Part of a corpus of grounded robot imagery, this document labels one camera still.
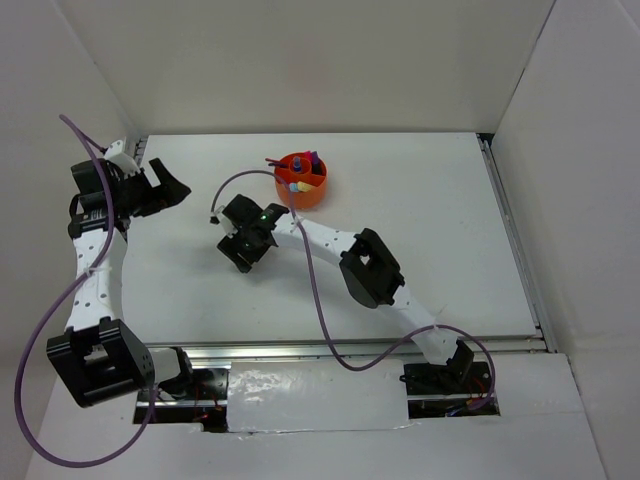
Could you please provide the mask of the yellow glue stick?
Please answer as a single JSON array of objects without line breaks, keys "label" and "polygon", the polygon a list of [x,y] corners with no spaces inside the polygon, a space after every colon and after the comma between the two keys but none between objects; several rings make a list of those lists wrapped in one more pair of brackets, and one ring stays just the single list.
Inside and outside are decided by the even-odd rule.
[{"label": "yellow glue stick", "polygon": [[297,192],[308,192],[313,189],[312,185],[301,181],[296,182],[294,187]]}]

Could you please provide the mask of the purple highlighter marker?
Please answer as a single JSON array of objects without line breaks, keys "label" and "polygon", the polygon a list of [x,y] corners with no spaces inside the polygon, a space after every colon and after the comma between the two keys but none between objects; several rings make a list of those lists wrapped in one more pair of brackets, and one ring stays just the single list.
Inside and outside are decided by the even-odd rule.
[{"label": "purple highlighter marker", "polygon": [[311,158],[311,171],[314,175],[319,175],[321,176],[323,174],[323,168],[322,168],[322,163],[321,160],[319,163],[317,164],[313,164],[312,163],[312,158]]}]

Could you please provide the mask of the orange round organizer container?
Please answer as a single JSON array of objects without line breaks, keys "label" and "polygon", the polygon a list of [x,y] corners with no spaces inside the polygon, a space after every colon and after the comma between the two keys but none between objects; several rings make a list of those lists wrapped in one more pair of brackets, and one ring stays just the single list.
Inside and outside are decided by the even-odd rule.
[{"label": "orange round organizer container", "polygon": [[[300,210],[308,210],[318,206],[325,197],[328,185],[327,167],[319,156],[323,174],[321,176],[314,175],[311,171],[311,152],[304,151],[288,154],[279,159],[288,164],[287,168],[273,167],[273,173],[285,182],[285,185],[283,185],[279,180],[275,180],[276,192],[285,205],[290,204],[289,194],[293,195],[294,207]],[[301,159],[302,170],[300,172],[293,171],[292,162],[295,157]],[[312,185],[313,189],[308,192],[290,191],[289,184],[299,181]]]}]

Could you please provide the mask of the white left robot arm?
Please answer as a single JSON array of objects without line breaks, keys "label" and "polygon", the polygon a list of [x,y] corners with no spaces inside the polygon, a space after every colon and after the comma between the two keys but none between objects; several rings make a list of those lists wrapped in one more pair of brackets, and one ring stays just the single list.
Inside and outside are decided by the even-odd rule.
[{"label": "white left robot arm", "polygon": [[198,376],[182,348],[151,352],[123,318],[122,269],[131,219],[176,206],[191,192],[160,159],[149,165],[158,185],[144,170],[107,159],[71,169],[79,191],[70,203],[68,233],[84,280],[73,290],[63,334],[48,339],[46,353],[82,408],[154,385],[176,399],[197,387]]}]

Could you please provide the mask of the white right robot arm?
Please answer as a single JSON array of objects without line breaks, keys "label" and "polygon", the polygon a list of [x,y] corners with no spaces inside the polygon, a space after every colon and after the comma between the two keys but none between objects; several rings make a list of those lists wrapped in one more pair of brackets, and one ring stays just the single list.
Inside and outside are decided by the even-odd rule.
[{"label": "white right robot arm", "polygon": [[[224,229],[217,248],[242,273],[250,272],[271,248],[290,248],[305,254],[321,332],[332,355],[345,369],[352,372],[372,369],[411,341],[435,370],[441,388],[457,392],[469,383],[474,354],[459,339],[462,331],[439,324],[414,298],[398,261],[374,230],[365,228],[354,233],[333,229],[280,204],[261,208],[240,194],[226,206],[212,206],[210,222]],[[315,259],[339,269],[350,297],[365,308],[383,311],[396,322],[403,336],[364,365],[348,363],[339,354],[324,318]]]}]

